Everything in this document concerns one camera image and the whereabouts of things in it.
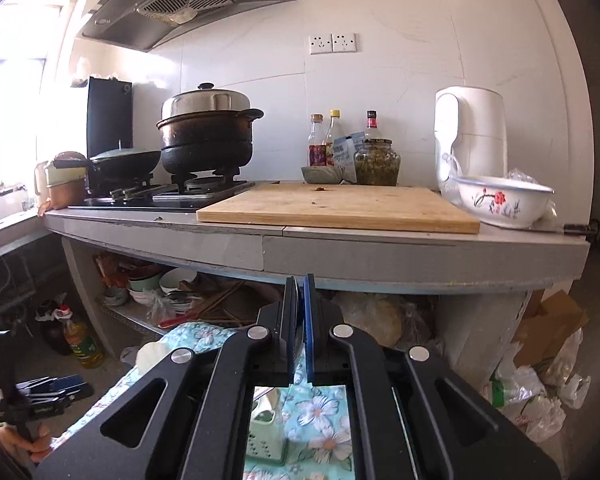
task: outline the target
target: glass jar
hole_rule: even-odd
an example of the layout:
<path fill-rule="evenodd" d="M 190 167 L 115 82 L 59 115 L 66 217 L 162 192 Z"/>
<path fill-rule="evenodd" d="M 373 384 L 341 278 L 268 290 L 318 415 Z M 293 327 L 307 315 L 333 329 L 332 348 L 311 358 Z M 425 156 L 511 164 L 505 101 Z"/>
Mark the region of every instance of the glass jar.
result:
<path fill-rule="evenodd" d="M 355 156 L 356 180 L 364 186 L 396 186 L 400 155 L 389 139 L 365 139 Z"/>

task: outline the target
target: range hood filter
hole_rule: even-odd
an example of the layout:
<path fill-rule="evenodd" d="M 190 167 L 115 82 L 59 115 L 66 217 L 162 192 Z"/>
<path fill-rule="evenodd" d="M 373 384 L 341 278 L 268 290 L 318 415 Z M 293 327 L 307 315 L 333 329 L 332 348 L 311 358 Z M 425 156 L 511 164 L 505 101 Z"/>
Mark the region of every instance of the range hood filter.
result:
<path fill-rule="evenodd" d="M 148 0 L 139 5 L 137 11 L 143 16 L 179 27 L 195 18 L 199 12 L 233 3 L 234 0 Z"/>

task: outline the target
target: triangular cutout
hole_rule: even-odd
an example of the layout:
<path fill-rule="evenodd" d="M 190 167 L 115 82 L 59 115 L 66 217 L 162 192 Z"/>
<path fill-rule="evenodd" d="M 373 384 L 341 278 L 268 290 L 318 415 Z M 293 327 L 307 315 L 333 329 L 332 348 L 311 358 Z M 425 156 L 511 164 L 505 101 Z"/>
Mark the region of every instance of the triangular cutout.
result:
<path fill-rule="evenodd" d="M 497 430 L 464 394 L 448 381 L 438 379 L 436 390 L 446 408 L 458 442 L 468 447 L 482 440 L 489 430 Z"/>
<path fill-rule="evenodd" d="M 100 433 L 123 446 L 137 447 L 166 387 L 154 379 L 100 427 Z"/>

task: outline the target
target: cardboard box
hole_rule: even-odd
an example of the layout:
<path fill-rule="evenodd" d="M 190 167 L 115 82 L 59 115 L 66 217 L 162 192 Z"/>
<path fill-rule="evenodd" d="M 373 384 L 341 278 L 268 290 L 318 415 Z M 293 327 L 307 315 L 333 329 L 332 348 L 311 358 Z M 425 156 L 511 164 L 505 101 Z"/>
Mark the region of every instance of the cardboard box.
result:
<path fill-rule="evenodd" d="M 542 371 L 554 360 L 565 340 L 589 318 L 563 290 L 537 302 L 538 295 L 534 293 L 529 303 L 530 315 L 525 311 L 513 336 L 513 341 L 522 343 L 514 362 L 518 367 L 527 365 Z"/>

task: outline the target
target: power socket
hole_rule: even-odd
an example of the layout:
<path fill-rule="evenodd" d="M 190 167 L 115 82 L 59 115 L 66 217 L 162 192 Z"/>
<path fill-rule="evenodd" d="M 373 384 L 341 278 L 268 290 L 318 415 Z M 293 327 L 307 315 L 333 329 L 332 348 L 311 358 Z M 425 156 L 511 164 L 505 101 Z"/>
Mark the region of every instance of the power socket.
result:
<path fill-rule="evenodd" d="M 309 36 L 309 54 L 333 52 L 331 34 L 312 34 Z"/>
<path fill-rule="evenodd" d="M 332 34 L 334 52 L 357 52 L 356 35 L 354 32 Z"/>

